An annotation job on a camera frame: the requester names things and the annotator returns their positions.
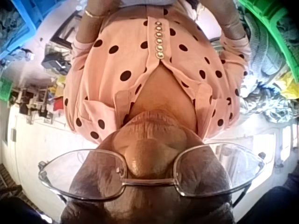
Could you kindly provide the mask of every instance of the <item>eyeglasses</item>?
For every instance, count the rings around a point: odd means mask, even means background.
[[[127,186],[174,186],[184,197],[203,198],[247,190],[265,168],[262,158],[231,143],[213,143],[181,152],[172,178],[128,179],[125,159],[118,153],[82,149],[65,153],[46,164],[39,179],[50,190],[81,201],[107,201]]]

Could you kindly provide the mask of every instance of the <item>blue plastic crate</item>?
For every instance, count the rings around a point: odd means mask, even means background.
[[[25,25],[4,44],[6,50],[0,52],[0,59],[33,37],[44,18],[63,1],[65,0],[11,0],[25,21]]]

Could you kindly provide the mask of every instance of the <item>mouth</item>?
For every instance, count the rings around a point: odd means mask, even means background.
[[[126,125],[136,125],[144,122],[176,126],[177,121],[163,110],[145,111],[132,118]]]

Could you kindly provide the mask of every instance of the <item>glasses frame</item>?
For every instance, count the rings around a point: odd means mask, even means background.
[[[44,169],[49,165],[51,164],[53,161],[55,161],[56,159],[66,155],[66,154],[69,154],[69,153],[74,153],[74,152],[80,152],[80,151],[89,151],[89,152],[101,152],[101,153],[106,153],[106,154],[110,154],[110,155],[113,155],[113,156],[116,156],[117,158],[119,158],[123,164],[123,168],[124,168],[124,174],[123,176],[127,177],[128,175],[128,167],[127,167],[127,163],[126,163],[126,160],[123,158],[122,155],[116,153],[116,152],[112,152],[112,151],[108,151],[108,150],[104,150],[104,149],[79,149],[79,150],[74,150],[74,151],[70,151],[70,152],[67,152],[67,153],[64,153],[58,157],[56,157],[55,159],[51,160],[50,162],[48,162],[46,165],[44,165],[39,173],[38,173],[38,178],[39,180],[42,182],[42,184],[44,186],[46,186],[47,188],[49,188],[51,191],[53,191],[54,193],[58,194],[58,195],[61,195],[61,196],[67,196],[69,198],[72,198],[72,199],[75,199],[75,200],[79,200],[79,201],[87,201],[87,202],[106,202],[106,201],[111,201],[111,200],[114,200],[116,198],[118,198],[120,195],[122,195],[122,193],[124,192],[125,188],[127,186],[161,186],[161,187],[169,187],[169,186],[174,186],[176,191],[183,197],[188,197],[188,198],[207,198],[207,197],[212,197],[212,196],[219,196],[219,195],[228,195],[228,194],[232,194],[234,192],[237,192],[241,189],[244,189],[244,191],[241,193],[241,195],[239,196],[239,198],[237,198],[237,200],[235,201],[234,203],[234,207],[236,206],[236,204],[244,197],[244,195],[246,194],[247,190],[249,189],[249,187],[251,186],[251,183],[252,181],[257,178],[265,169],[266,167],[266,163],[264,162],[263,163],[263,166],[260,167],[259,171],[255,174],[255,176],[253,178],[251,178],[250,180],[248,180],[247,182],[245,182],[244,184],[236,187],[236,188],[232,188],[232,189],[229,189],[229,190],[226,190],[226,191],[221,191],[219,193],[211,193],[211,194],[205,194],[205,195],[202,195],[202,196],[197,196],[197,195],[193,195],[193,194],[189,194],[189,193],[186,193],[184,192],[180,186],[179,186],[179,180],[177,179],[177,165],[178,165],[178,161],[179,159],[186,153],[190,152],[190,151],[193,151],[193,150],[196,150],[196,149],[199,149],[199,148],[202,148],[202,147],[206,147],[206,146],[209,146],[209,145],[217,145],[217,144],[229,144],[229,145],[234,145],[234,146],[237,146],[239,147],[240,149],[246,151],[246,153],[249,153],[255,157],[258,157],[258,155],[255,155],[254,153],[252,153],[249,149],[243,147],[243,146],[240,146],[240,145],[237,145],[237,144],[234,144],[234,143],[226,143],[226,142],[222,142],[222,143],[218,143],[218,142],[214,142],[214,143],[209,143],[209,144],[204,144],[204,145],[201,145],[201,146],[195,146],[195,147],[192,147],[192,148],[189,148],[183,152],[181,152],[175,159],[174,163],[173,163],[173,172],[172,172],[172,175],[173,177],[172,178],[167,178],[167,179],[157,179],[157,180],[140,180],[140,179],[128,179],[128,178],[121,178],[121,181],[122,181],[122,186],[119,190],[119,192],[117,192],[116,194],[114,194],[113,196],[109,196],[109,197],[106,197],[105,199],[98,199],[98,198],[90,198],[90,197],[80,197],[80,196],[77,196],[77,195],[74,195],[74,194],[71,194],[71,193],[68,193],[68,192],[65,192],[63,190],[60,190],[60,189],[57,189],[55,188],[54,186],[51,185],[50,181],[49,180],[46,180],[44,177],[43,177],[43,172],[46,172]]]

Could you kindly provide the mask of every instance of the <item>fabric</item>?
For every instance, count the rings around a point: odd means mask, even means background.
[[[164,58],[156,55],[156,22],[162,25]],[[165,66],[193,101],[198,135],[215,136],[239,117],[239,88],[246,74],[247,37],[221,37],[218,56],[200,27],[174,6],[122,8],[103,24],[95,43],[73,43],[64,89],[70,129],[101,143],[124,125],[152,72]]]

